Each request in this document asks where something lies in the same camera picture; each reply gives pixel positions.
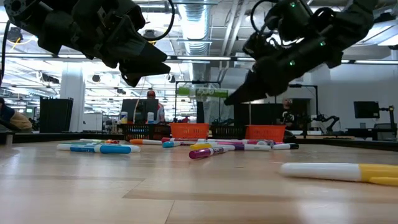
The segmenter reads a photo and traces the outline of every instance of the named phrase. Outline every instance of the orange basket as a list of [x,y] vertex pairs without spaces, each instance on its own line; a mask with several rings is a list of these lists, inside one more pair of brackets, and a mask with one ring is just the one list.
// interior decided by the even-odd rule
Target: orange basket
[[248,125],[246,139],[267,139],[283,142],[285,128],[284,125]]
[[172,123],[173,138],[206,139],[209,133],[209,124]]

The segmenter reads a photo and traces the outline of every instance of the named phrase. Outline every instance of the dark basket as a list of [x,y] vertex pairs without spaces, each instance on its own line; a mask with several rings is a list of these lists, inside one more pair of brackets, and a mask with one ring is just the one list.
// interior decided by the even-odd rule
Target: dark basket
[[131,139],[150,139],[161,140],[169,138],[171,128],[169,125],[162,124],[122,124],[124,140]]
[[210,126],[213,139],[244,139],[245,126]]

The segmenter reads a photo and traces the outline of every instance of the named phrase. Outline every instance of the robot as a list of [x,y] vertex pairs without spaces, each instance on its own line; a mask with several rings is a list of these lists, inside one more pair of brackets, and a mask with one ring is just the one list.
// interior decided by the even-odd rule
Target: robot
[[[258,29],[253,14],[266,1],[275,5]],[[340,65],[342,51],[363,39],[373,26],[376,4],[377,0],[352,0],[342,12],[324,7],[313,13],[304,0],[260,0],[251,12],[255,33],[243,47],[256,62],[224,103],[276,96],[286,91],[290,81],[322,63],[329,68]],[[170,71],[163,63],[166,54],[148,43],[168,32],[157,39],[138,34],[145,20],[131,0],[5,0],[4,6],[10,22],[36,35],[40,47],[57,55],[64,45],[87,58],[100,58],[111,68],[119,65],[128,85],[136,86],[143,76]],[[271,37],[275,32],[293,44],[278,44]]]

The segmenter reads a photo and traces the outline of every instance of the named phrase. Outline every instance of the white pipe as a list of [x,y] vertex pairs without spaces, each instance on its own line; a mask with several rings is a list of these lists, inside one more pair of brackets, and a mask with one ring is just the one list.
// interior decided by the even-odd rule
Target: white pipe
[[227,55],[231,55],[232,48],[234,47],[234,44],[235,44],[236,36],[238,35],[239,28],[241,27],[243,17],[245,16],[244,13],[246,12],[246,8],[247,8],[248,4],[249,4],[249,0],[244,0],[242,3],[241,12],[240,12],[238,21],[236,23],[234,32],[232,34],[231,42],[229,43],[228,51],[226,53]]
[[229,18],[228,25],[226,26],[223,46],[221,48],[220,56],[223,56],[226,49],[226,44],[228,43],[229,35],[231,34],[232,25],[235,20],[236,10],[238,9],[238,2],[239,0],[234,0],[232,2],[232,9],[231,9],[231,17]]

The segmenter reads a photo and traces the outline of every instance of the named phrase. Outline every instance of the plastic basket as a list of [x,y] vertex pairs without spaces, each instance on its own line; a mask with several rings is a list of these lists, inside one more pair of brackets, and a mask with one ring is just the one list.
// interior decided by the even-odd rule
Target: plastic basket
[[206,139],[209,133],[209,124],[172,123],[173,138]]
[[122,124],[124,140],[151,139],[161,140],[170,137],[170,126],[161,124]]
[[246,127],[244,126],[210,126],[213,139],[244,139]]
[[268,139],[282,142],[285,128],[284,125],[248,125],[246,139]]

